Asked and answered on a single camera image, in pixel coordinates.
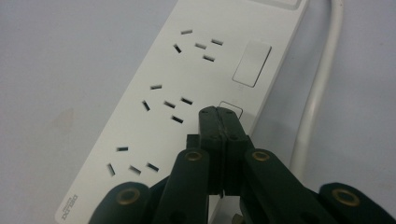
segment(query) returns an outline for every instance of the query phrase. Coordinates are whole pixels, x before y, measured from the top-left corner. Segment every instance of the brass screw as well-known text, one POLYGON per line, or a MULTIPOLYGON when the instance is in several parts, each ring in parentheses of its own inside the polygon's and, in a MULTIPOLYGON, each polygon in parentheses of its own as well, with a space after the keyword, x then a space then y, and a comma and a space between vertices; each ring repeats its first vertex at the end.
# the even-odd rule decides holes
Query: brass screw
POLYGON ((255 151, 251 154, 256 161, 268 161, 270 156, 265 152, 255 151))
POLYGON ((361 200, 359 200, 358 196, 356 194, 350 192, 347 189, 334 189, 332 191, 332 196, 337 200, 339 203, 343 203, 347 206, 351 207, 356 207, 359 206, 361 203, 361 200), (342 195, 349 196, 350 199, 346 199, 346 197, 342 197, 342 195))
POLYGON ((123 189, 117 194, 117 203, 128 205, 137 201, 140 197, 140 191, 135 188, 123 189))
POLYGON ((201 153, 193 151, 186 154, 186 159, 188 161, 198 161, 202 158, 201 153))

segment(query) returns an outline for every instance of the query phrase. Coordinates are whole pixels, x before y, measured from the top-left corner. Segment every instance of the power strip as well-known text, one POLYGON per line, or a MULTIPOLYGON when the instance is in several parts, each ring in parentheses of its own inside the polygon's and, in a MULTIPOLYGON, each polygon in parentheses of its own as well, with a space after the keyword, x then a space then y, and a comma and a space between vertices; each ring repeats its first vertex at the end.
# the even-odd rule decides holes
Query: power strip
MULTIPOLYGON (((308 0, 179 0, 55 219, 88 223, 106 194, 167 177, 198 111, 230 108, 252 134, 308 0)), ((210 199, 212 219, 219 197, 210 199)))

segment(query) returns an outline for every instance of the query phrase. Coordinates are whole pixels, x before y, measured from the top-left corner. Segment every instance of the gray background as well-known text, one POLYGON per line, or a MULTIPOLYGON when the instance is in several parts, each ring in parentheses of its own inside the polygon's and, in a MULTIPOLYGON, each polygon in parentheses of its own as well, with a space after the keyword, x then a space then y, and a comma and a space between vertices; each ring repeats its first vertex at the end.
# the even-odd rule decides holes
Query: gray background
MULTIPOLYGON (((305 184, 352 185, 396 217, 396 2, 345 1, 305 184)), ((1 223, 55 223, 176 2, 0 3, 1 223)), ((311 1, 252 136, 287 165, 329 16, 330 1, 311 1)), ((216 223, 237 210, 228 199, 216 223)))

